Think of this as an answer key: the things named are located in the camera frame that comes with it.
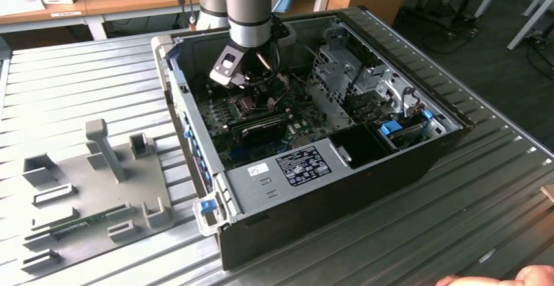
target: blue clip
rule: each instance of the blue clip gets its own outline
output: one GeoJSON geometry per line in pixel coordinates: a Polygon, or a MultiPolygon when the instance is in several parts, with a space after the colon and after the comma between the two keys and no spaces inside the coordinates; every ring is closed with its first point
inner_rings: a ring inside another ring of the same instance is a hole
{"type": "Polygon", "coordinates": [[[400,130],[402,130],[402,125],[398,124],[397,121],[389,121],[381,125],[381,131],[384,132],[385,136],[389,136],[392,133],[400,130]]]}
{"type": "Polygon", "coordinates": [[[424,110],[424,117],[426,120],[433,118],[433,112],[430,110],[424,110]]]}
{"type": "Polygon", "coordinates": [[[218,209],[218,203],[215,202],[215,200],[203,200],[201,202],[201,206],[202,206],[201,213],[203,215],[218,209]]]}

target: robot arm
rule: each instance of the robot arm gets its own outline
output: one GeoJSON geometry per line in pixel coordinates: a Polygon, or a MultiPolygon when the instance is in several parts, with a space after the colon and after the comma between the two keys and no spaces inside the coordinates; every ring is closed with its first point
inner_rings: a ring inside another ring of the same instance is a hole
{"type": "Polygon", "coordinates": [[[264,77],[268,70],[273,76],[277,75],[280,64],[270,65],[268,60],[274,58],[265,58],[265,55],[278,54],[276,34],[286,36],[288,30],[273,11],[286,12],[292,1],[226,0],[231,41],[210,73],[222,85],[235,84],[245,88],[269,79],[264,77]]]}
{"type": "Polygon", "coordinates": [[[226,0],[201,0],[201,15],[198,17],[198,30],[229,27],[226,0]]]}

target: human hand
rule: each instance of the human hand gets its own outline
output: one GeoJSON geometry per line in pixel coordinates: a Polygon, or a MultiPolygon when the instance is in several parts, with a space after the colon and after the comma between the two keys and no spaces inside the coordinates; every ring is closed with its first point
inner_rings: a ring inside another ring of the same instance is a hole
{"type": "Polygon", "coordinates": [[[554,286],[554,267],[532,265],[521,269],[516,280],[500,281],[494,278],[461,278],[448,276],[436,286],[554,286]]]}

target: label sticker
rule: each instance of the label sticker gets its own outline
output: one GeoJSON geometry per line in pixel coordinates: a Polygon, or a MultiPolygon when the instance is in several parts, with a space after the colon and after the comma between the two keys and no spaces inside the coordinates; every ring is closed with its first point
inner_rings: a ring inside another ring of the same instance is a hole
{"type": "Polygon", "coordinates": [[[266,163],[249,167],[249,173],[251,177],[254,177],[257,174],[265,173],[266,171],[270,171],[266,163]]]}
{"type": "Polygon", "coordinates": [[[277,163],[294,187],[333,172],[316,147],[308,147],[278,158],[277,163]]]}
{"type": "Polygon", "coordinates": [[[59,12],[57,14],[51,14],[53,17],[66,17],[66,16],[79,16],[83,15],[82,12],[59,12]]]}

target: dark floor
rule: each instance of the dark floor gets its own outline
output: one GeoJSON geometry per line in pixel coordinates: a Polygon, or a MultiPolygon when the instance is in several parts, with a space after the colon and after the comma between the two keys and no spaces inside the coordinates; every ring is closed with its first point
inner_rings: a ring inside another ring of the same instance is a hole
{"type": "MultiPolygon", "coordinates": [[[[481,0],[473,0],[469,12],[474,12],[481,0]]],[[[412,15],[400,15],[394,28],[429,54],[448,71],[498,108],[501,112],[554,150],[554,80],[551,80],[529,64],[528,43],[514,51],[506,46],[526,22],[521,15],[529,6],[529,0],[494,0],[482,16],[477,37],[456,53],[438,54],[422,44],[441,43],[442,29],[433,23],[412,15]]],[[[547,15],[540,22],[548,25],[554,18],[547,15]]],[[[436,50],[446,51],[441,44],[436,50]]],[[[530,51],[532,60],[545,72],[554,71],[543,62],[536,51],[530,51]]]]}

